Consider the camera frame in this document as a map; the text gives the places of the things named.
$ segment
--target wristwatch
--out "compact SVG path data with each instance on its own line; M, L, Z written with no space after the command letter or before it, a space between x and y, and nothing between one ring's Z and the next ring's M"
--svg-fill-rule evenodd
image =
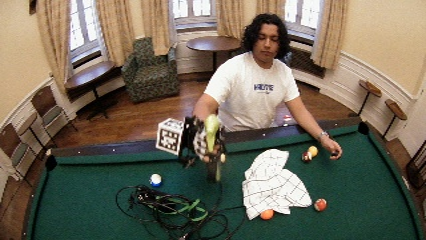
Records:
M327 137L329 137L330 135L329 135L329 133L327 133L326 131L322 131L322 132L319 133L319 135L318 135L318 138L317 138L317 139L318 139L318 142L321 142L322 136L327 136Z

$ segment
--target red ball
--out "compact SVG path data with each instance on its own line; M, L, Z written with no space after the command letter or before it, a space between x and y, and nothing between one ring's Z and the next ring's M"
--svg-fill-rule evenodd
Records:
M311 161L311 153L310 152L303 152L302 154L302 161L305 163L309 163Z
M318 212L322 212L327 208L327 201L319 198L314 203L314 208Z

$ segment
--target window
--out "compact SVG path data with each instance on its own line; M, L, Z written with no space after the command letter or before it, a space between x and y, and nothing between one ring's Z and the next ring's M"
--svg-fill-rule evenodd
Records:
M100 56L92 0L70 1L69 49L73 67Z
M319 17L319 0L286 0L285 21L289 30L315 35Z
M176 25L215 23L215 0L173 0Z

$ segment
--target pool table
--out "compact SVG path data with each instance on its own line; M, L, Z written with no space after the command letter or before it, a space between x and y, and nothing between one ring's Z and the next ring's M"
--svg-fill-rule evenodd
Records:
M156 190L199 199L209 214L225 216L225 223L206 224L186 239L219 233L215 239L423 239L397 165L367 125L358 123L358 118L323 123L343 148L337 161L297 125L226 133L219 183L206 181L201 161L184 168L174 155L154 148L154 140L52 149L48 163L54 158L56 164L46 164L36 189L28 239L178 239L185 231L170 235L157 223L144 222L144 216L125 215L116 202L120 189L153 188L154 173L162 177ZM305 163L302 152L311 145L319 152ZM289 151L285 168L302 180L311 200L326 199L325 211L291 207L289 215L275 213L267 221L247 219L243 172L267 149Z

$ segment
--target armchair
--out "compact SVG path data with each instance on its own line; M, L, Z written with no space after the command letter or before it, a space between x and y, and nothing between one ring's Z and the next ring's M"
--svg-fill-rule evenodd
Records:
M134 103L180 92L174 48L168 55L154 56L150 37L134 40L133 53L125 60L121 73Z

